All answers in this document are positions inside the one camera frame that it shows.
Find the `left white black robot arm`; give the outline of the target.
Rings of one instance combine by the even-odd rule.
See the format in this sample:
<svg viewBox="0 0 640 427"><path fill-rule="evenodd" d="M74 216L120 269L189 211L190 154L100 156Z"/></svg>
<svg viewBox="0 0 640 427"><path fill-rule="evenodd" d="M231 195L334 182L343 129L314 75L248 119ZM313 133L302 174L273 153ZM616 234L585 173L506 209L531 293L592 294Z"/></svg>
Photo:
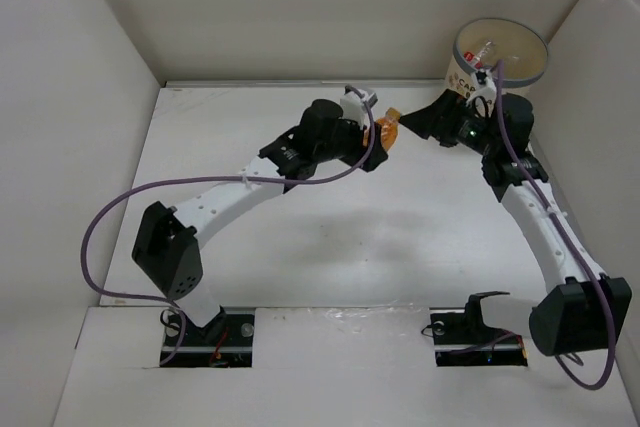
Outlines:
<svg viewBox="0 0 640 427"><path fill-rule="evenodd" d="M263 147L238 175L175 206L155 202L145 209L132 259L184 312L196 340L216 341L225 317L203 281L202 248L250 209L308 183L321 163L340 160L370 172L386 161L381 126L364 125L376 102L367 90L349 90L338 102L316 99L298 125Z"/></svg>

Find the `orange bottle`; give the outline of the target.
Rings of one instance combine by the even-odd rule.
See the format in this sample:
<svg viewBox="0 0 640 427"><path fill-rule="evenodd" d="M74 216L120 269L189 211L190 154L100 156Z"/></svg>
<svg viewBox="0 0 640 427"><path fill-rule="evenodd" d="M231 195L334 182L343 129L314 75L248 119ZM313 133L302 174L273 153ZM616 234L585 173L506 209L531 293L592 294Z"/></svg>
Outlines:
<svg viewBox="0 0 640 427"><path fill-rule="evenodd" d="M380 133L376 138L380 141L380 145L385 153L388 153L394 145L398 136L399 119L401 113L395 108L388 108L383 117L375 121Z"/></svg>

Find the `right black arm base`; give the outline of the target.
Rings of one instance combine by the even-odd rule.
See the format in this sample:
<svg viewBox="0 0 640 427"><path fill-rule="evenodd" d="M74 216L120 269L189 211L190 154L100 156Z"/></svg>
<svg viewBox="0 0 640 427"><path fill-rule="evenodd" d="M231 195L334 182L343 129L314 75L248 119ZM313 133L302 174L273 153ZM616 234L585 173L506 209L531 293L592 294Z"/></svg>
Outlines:
<svg viewBox="0 0 640 427"><path fill-rule="evenodd" d="M522 337L487 326L481 314L434 309L421 334L432 339L437 367L528 366Z"/></svg>

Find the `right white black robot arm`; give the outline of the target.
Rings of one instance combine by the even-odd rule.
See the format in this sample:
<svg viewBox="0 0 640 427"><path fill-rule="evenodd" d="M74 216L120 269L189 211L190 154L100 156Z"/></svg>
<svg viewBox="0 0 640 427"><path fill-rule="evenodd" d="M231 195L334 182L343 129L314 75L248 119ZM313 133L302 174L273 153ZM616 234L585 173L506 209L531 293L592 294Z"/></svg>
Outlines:
<svg viewBox="0 0 640 427"><path fill-rule="evenodd" d="M520 228L544 279L546 296L525 316L538 350L557 356L613 349L632 291L594 261L555 203L549 177L528 148L531 103L507 93L499 108L489 108L447 90L399 122L422 139L481 155L486 183Z"/></svg>

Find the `large clear plastic bottle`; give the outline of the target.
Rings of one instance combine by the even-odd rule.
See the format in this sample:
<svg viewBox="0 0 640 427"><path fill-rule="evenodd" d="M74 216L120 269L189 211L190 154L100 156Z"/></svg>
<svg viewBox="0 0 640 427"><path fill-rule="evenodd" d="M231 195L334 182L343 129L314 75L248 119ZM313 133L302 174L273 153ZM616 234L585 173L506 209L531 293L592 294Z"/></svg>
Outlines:
<svg viewBox="0 0 640 427"><path fill-rule="evenodd" d="M514 68L516 65L520 63L522 58L515 53L509 53L505 49L501 48L501 46L496 43L494 40L490 38L484 37L478 40L470 51L475 51L481 46L487 45L492 48L491 54L489 55L487 64L483 67L486 69L494 69L499 60L502 60L505 69Z"/></svg>

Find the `clear bottle red label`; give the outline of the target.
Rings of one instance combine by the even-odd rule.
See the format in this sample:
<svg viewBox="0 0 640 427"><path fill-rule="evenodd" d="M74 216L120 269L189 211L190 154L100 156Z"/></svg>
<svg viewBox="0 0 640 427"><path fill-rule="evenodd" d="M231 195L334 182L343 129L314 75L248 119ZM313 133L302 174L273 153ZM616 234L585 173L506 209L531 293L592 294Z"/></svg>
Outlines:
<svg viewBox="0 0 640 427"><path fill-rule="evenodd" d="M463 58L465 62L474 69L480 69L487 64L491 51L491 47L484 45L476 49L475 51L466 51Z"/></svg>

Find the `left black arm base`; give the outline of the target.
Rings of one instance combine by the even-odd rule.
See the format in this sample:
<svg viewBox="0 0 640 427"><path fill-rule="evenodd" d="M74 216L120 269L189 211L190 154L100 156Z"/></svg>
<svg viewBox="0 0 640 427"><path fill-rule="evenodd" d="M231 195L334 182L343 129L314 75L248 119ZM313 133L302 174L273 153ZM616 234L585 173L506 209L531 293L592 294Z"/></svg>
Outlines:
<svg viewBox="0 0 640 427"><path fill-rule="evenodd" d="M160 314L164 337L159 366L163 368L250 368L255 332L254 309L227 309L206 328L166 309Z"/></svg>

